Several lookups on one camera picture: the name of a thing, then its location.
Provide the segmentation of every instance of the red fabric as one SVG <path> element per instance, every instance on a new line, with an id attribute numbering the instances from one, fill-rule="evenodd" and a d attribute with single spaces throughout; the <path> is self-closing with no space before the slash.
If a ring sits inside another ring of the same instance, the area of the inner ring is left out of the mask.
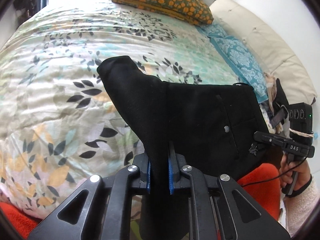
<path id="1" fill-rule="evenodd" d="M 271 179 L 278 176 L 278 170 L 272 164 L 264 163 L 240 180 L 238 183 L 244 185 L 251 182 Z M 268 213 L 276 220 L 280 213 L 280 181 L 274 179 L 269 182 L 255 184 L 244 188 Z M 0 208 L 16 230 L 27 239 L 30 232 L 38 223 L 21 213 L 14 206 L 0 203 Z"/>
<path id="2" fill-rule="evenodd" d="M 0 208 L 24 239 L 27 239 L 30 232 L 38 225 L 38 222 L 30 219 L 11 204 L 0 202 Z"/>

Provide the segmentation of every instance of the sleeve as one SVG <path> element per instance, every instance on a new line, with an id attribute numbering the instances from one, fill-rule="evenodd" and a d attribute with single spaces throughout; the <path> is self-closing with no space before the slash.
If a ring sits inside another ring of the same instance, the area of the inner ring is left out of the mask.
<path id="1" fill-rule="evenodd" d="M 285 197 L 286 229 L 292 237 L 305 222 L 320 198 L 320 192 L 314 180 L 300 194 L 292 198 Z"/>

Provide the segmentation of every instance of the metal screw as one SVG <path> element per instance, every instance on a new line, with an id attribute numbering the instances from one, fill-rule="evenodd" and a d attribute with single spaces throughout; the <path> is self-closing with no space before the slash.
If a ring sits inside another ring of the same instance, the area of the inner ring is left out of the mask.
<path id="1" fill-rule="evenodd" d="M 229 175 L 227 175 L 227 174 L 222 174 L 222 175 L 220 176 L 220 179 L 223 180 L 223 181 L 229 181 L 229 180 L 230 180 L 230 177 L 229 177 Z"/>
<path id="2" fill-rule="evenodd" d="M 95 182 L 98 182 L 100 180 L 100 176 L 99 175 L 92 175 L 90 177 L 90 181 L 95 183 Z"/>
<path id="3" fill-rule="evenodd" d="M 130 171 L 130 172 L 136 171 L 137 169 L 138 169 L 138 167 L 136 165 L 130 165 L 128 167 L 128 171 Z"/>
<path id="4" fill-rule="evenodd" d="M 190 165 L 184 165 L 184 166 L 182 167 L 182 169 L 183 169 L 184 171 L 192 171 L 192 167 L 191 167 Z"/>

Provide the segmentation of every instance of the triangular cutout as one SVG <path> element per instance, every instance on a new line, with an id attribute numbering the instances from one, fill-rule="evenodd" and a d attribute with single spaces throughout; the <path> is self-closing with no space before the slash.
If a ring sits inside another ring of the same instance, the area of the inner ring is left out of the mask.
<path id="1" fill-rule="evenodd" d="M 78 223 L 82 208 L 89 194 L 88 190 L 82 190 L 68 205 L 58 213 L 58 219 L 71 225 Z"/>
<path id="2" fill-rule="evenodd" d="M 243 223 L 249 223 L 261 217 L 261 213 L 239 191 L 233 190 L 232 195 Z"/>

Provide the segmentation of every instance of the blue damask pillow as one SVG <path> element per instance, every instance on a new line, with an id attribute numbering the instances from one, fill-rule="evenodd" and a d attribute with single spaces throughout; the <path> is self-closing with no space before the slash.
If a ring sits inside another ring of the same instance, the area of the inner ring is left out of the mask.
<path id="1" fill-rule="evenodd" d="M 210 42 L 239 77 L 239 81 L 253 87 L 258 102 L 268 100 L 263 71 L 247 47 L 237 38 L 228 36 L 216 23 L 199 26 L 197 29 L 210 38 Z"/>

